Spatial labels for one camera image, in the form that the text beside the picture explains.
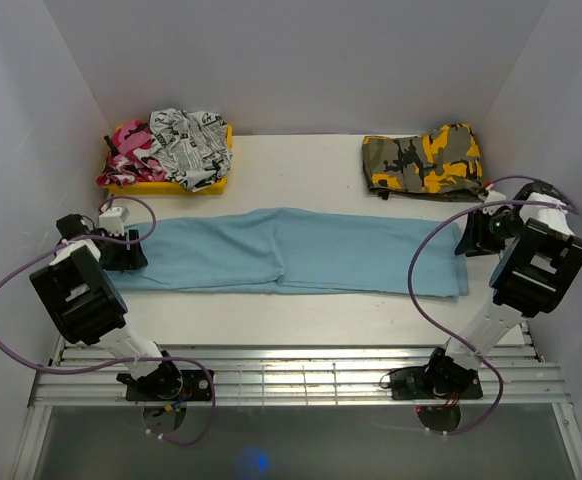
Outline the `light blue trousers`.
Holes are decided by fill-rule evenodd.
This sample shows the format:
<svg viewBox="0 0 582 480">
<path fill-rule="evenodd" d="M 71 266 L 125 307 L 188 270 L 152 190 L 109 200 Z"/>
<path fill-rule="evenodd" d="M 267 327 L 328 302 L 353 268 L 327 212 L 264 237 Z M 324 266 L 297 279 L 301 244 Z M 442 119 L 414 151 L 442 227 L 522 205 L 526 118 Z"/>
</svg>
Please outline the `light blue trousers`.
<svg viewBox="0 0 582 480">
<path fill-rule="evenodd" d="M 460 229 L 425 242 L 436 225 L 295 208 L 167 219 L 142 243 L 146 267 L 109 276 L 125 291 L 465 296 Z"/>
</svg>

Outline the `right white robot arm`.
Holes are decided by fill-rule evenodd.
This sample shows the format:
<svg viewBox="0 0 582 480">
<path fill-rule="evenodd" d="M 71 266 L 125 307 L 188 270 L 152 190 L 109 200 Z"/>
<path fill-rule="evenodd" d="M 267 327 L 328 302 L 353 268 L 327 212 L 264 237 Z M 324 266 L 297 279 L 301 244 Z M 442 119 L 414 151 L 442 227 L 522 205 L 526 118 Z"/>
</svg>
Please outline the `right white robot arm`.
<svg viewBox="0 0 582 480">
<path fill-rule="evenodd" d="M 582 267 L 582 238 L 567 223 L 574 206 L 553 185 L 534 179 L 511 200 L 488 185 L 482 198 L 455 253 L 500 260 L 482 309 L 424 368 L 424 388 L 435 397 L 460 397 L 474 387 L 485 355 L 514 327 L 555 310 Z"/>
</svg>

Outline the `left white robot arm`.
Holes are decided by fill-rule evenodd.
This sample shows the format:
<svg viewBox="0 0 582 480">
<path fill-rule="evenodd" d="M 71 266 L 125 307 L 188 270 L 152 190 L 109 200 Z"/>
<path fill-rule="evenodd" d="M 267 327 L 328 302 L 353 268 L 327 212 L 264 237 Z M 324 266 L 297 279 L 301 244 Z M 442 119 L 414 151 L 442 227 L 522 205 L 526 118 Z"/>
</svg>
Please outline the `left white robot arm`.
<svg viewBox="0 0 582 480">
<path fill-rule="evenodd" d="M 167 353 L 135 331 L 128 308 L 108 277 L 148 265 L 136 229 L 125 229 L 128 210 L 111 207 L 92 225 L 79 214 L 56 221 L 62 248 L 30 281 L 61 336 L 98 346 L 128 369 L 117 380 L 151 400 L 180 400 L 185 380 Z"/>
</svg>

